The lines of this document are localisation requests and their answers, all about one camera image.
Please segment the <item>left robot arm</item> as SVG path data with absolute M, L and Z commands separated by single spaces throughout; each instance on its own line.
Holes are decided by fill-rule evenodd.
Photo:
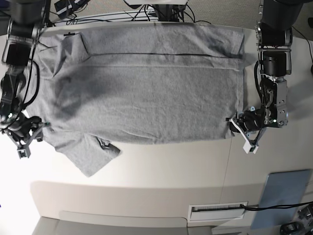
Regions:
M 256 153 L 259 139 L 267 128 L 282 128 L 288 124 L 285 77 L 292 71 L 292 26 L 304 4 L 304 0 L 260 1 L 254 81 L 261 107 L 250 107 L 227 119 L 229 129 L 245 139 L 243 149 L 246 153 Z

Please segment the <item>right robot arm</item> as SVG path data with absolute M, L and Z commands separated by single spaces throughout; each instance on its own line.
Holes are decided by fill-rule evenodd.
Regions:
M 30 156 L 29 145 L 33 140 L 42 141 L 42 129 L 49 126 L 38 116 L 26 117 L 23 111 L 39 92 L 38 79 L 35 93 L 26 99 L 32 75 L 25 75 L 24 71 L 35 68 L 36 75 L 40 75 L 34 55 L 41 30 L 49 19 L 50 5 L 49 0 L 10 1 L 10 21 L 1 59 L 7 71 L 0 81 L 0 131 L 17 146 L 20 158 Z

